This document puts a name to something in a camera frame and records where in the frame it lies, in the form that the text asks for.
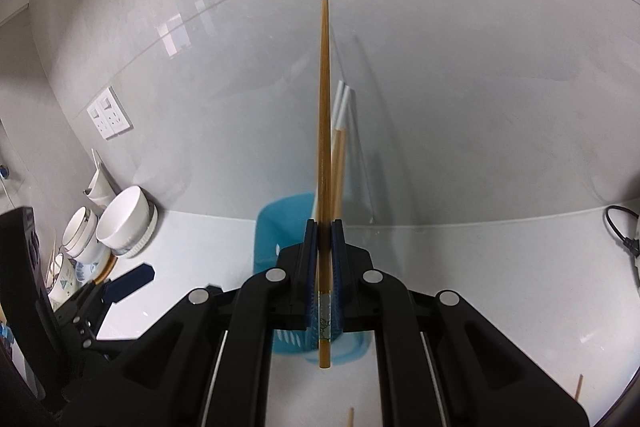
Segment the pale chopstick patterned end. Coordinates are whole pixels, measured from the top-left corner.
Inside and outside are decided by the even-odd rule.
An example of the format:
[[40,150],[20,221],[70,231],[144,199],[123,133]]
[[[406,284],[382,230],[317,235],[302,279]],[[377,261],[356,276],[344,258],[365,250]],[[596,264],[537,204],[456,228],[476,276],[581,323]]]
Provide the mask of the pale chopstick patterned end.
[[354,427],[354,416],[355,410],[353,407],[350,407],[347,414],[346,427]]

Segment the dark bamboo chopstick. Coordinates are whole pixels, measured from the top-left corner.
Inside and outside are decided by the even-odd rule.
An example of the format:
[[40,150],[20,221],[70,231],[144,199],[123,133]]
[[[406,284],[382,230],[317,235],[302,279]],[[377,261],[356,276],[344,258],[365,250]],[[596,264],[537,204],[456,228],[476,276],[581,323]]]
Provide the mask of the dark bamboo chopstick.
[[584,374],[579,374],[578,381],[574,393],[574,399],[579,401],[580,394],[582,393],[582,384],[584,383]]

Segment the bamboo chopstick blue band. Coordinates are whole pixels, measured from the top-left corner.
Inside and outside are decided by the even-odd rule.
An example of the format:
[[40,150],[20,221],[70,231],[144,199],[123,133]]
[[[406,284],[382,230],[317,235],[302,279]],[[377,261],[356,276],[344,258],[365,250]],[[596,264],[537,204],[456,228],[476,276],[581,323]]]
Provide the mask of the bamboo chopstick blue band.
[[331,52],[330,2],[321,1],[318,108],[319,367],[331,366]]

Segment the brown bamboo chopstick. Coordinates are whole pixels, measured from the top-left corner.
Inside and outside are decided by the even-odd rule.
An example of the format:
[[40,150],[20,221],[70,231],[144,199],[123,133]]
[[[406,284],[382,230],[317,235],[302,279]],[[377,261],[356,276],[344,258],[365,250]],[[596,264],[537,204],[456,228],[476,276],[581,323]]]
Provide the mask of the brown bamboo chopstick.
[[332,150],[331,172],[331,218],[333,220],[342,217],[343,192],[346,157],[346,130],[338,129],[335,132],[335,142]]

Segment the wooden round tray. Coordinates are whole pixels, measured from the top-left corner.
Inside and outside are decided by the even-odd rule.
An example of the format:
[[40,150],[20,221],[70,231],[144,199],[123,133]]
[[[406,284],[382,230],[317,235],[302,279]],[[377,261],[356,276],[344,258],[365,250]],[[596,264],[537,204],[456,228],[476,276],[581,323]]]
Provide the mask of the wooden round tray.
[[104,282],[113,271],[114,266],[116,265],[116,262],[117,262],[117,257],[113,254],[110,254],[110,257],[108,257],[103,270],[94,279],[94,283],[101,284],[102,282]]

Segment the white patterned cup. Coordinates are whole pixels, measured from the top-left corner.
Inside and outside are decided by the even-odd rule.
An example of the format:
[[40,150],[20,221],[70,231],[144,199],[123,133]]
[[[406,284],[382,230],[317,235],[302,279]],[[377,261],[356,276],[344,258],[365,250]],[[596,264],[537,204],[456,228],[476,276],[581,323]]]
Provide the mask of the white patterned cup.
[[53,281],[48,296],[53,309],[58,309],[78,291],[76,263],[64,253],[58,253],[51,265]]

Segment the large white bowl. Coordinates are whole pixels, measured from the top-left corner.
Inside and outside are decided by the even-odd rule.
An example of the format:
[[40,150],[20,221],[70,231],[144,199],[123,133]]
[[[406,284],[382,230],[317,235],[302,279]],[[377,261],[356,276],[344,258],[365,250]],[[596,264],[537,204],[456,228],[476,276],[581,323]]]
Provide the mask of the large white bowl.
[[136,243],[150,221],[150,206],[142,188],[133,185],[106,207],[96,227],[96,238],[112,251]]

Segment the white plate under bowl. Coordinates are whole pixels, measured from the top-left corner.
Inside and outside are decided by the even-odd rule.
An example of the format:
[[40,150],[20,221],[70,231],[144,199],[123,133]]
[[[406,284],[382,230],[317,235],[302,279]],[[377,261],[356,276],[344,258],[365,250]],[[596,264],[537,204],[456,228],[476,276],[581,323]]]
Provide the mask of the white plate under bowl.
[[130,247],[117,251],[117,257],[122,259],[131,259],[141,254],[145,247],[151,242],[158,223],[158,210],[154,204],[150,204],[150,221],[144,232],[138,238],[137,242]]

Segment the white pitcher jug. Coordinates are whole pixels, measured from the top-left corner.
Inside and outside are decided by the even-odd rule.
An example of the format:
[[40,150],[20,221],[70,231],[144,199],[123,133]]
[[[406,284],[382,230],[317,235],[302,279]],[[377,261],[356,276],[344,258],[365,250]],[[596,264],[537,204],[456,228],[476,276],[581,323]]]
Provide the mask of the white pitcher jug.
[[84,190],[84,194],[94,205],[105,209],[115,199],[116,191],[107,176],[102,158],[94,148],[91,150],[91,156],[94,164],[94,173]]

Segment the blue plastic utensil holder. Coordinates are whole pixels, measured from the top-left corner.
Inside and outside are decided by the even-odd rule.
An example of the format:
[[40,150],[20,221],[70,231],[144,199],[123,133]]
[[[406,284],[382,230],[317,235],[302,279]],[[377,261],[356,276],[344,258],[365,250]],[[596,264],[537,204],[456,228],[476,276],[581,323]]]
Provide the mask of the blue plastic utensil holder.
[[[255,225],[253,271],[255,273],[282,268],[292,273],[296,256],[306,236],[307,221],[312,218],[314,194],[302,193],[270,202],[258,212]],[[299,355],[310,363],[319,362],[318,327],[310,323],[302,331],[276,329],[273,333],[275,355]],[[355,362],[368,352],[370,332],[344,333],[332,326],[331,357],[333,365]]]

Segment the white chopstick in holder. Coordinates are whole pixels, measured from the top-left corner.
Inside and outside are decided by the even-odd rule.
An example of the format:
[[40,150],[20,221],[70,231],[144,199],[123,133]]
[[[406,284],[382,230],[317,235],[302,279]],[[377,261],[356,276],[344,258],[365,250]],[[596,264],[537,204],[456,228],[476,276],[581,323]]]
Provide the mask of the white chopstick in holder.
[[343,96],[344,96],[345,83],[343,80],[338,80],[334,101],[332,106],[332,116],[331,116],[331,124],[332,128],[337,128],[337,118],[340,115],[340,110],[342,106]]
[[348,109],[348,104],[350,99],[350,92],[352,92],[352,89],[350,89],[349,86],[345,86],[340,115],[338,115],[337,128],[335,130],[341,130],[345,128],[346,114],[347,114],[347,109]]

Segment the white double wall socket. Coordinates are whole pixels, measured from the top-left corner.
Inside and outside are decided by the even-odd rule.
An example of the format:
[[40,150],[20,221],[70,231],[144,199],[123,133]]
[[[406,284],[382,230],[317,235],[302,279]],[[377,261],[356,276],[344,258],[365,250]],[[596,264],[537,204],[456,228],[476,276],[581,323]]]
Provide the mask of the white double wall socket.
[[104,140],[115,138],[132,128],[111,87],[107,87],[89,104],[87,113]]

